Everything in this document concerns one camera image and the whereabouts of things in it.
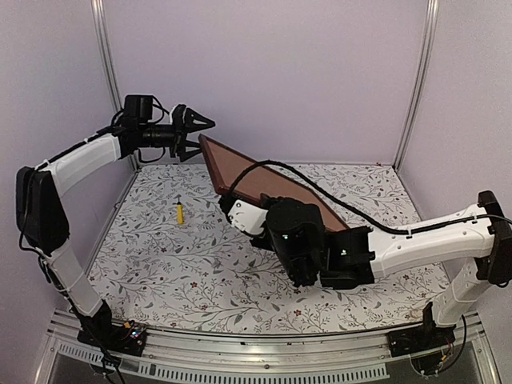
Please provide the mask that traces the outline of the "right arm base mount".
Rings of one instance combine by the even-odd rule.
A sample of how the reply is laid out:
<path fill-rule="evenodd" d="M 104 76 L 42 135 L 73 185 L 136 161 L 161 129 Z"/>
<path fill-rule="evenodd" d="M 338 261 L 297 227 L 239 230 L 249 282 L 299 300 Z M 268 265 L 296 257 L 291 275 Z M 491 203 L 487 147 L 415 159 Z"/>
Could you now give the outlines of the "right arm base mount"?
<path fill-rule="evenodd" d="M 435 324 L 421 324 L 412 328 L 395 330 L 386 334 L 387 345 L 392 357 L 448 346 L 455 341 L 455 326 L 437 327 Z"/>

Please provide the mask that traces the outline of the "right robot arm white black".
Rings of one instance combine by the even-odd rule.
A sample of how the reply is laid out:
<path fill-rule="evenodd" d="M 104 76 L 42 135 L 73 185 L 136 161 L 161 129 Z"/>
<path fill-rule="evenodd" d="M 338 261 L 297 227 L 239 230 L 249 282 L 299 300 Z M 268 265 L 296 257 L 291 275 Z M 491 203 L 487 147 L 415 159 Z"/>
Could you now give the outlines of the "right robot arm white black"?
<path fill-rule="evenodd" d="M 352 290 L 409 268 L 464 260 L 442 293 L 427 304 L 414 342 L 431 348 L 491 286 L 511 280 L 511 221 L 494 193 L 455 214 L 412 226 L 365 226 L 331 230 L 319 206 L 293 198 L 262 196 L 255 205 L 231 194 L 219 205 L 229 224 L 250 237 L 252 246 L 276 253 L 295 286 L 319 282 Z"/>

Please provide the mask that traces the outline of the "yellow handled screwdriver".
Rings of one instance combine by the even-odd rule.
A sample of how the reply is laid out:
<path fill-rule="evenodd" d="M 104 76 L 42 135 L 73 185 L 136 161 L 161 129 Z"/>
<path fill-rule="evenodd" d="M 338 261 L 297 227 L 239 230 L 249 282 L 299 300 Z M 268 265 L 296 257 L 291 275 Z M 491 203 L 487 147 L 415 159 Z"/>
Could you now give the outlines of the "yellow handled screwdriver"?
<path fill-rule="evenodd" d="M 180 200 L 180 196 L 176 197 L 176 210 L 177 210 L 177 223 L 183 225 L 185 223 L 183 205 Z"/>

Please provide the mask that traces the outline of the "red-brown wooden picture frame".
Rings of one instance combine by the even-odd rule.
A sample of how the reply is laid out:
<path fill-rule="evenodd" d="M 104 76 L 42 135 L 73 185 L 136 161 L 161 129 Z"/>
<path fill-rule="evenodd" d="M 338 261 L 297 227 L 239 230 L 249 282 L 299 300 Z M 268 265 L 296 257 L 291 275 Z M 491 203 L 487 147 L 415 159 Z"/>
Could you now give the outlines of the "red-brown wooden picture frame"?
<path fill-rule="evenodd" d="M 256 161 L 227 145 L 201 134 L 198 136 L 203 157 L 215 192 L 228 194 L 237 176 Z M 315 204 L 320 209 L 322 220 L 329 232 L 347 230 L 349 227 L 326 202 L 311 188 L 292 178 L 260 166 L 245 176 L 234 189 L 234 195 L 260 208 L 261 196 L 271 198 L 294 198 L 306 204 Z"/>

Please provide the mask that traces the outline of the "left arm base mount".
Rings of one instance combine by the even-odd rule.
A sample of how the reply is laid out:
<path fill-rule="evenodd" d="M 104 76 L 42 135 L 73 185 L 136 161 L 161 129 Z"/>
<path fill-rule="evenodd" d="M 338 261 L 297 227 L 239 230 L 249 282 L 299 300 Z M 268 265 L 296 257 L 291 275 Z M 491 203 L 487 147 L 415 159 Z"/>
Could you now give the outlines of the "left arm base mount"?
<path fill-rule="evenodd" d="M 114 324 L 109 318 L 84 318 L 77 340 L 100 349 L 141 357 L 146 346 L 146 327 L 135 321 Z"/>

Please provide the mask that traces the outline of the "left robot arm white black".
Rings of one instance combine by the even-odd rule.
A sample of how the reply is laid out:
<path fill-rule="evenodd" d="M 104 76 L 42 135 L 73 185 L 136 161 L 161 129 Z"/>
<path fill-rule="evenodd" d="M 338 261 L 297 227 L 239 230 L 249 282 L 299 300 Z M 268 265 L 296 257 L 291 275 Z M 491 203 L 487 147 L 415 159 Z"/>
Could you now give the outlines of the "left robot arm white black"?
<path fill-rule="evenodd" d="M 108 304 L 90 284 L 70 244 L 62 197 L 104 166 L 142 148 L 162 148 L 180 161 L 200 154 L 188 135 L 215 126 L 184 104 L 167 110 L 152 95 L 129 94 L 110 124 L 60 154 L 16 174 L 18 246 L 37 255 L 46 280 L 68 301 L 75 316 L 102 347 L 119 339 Z"/>

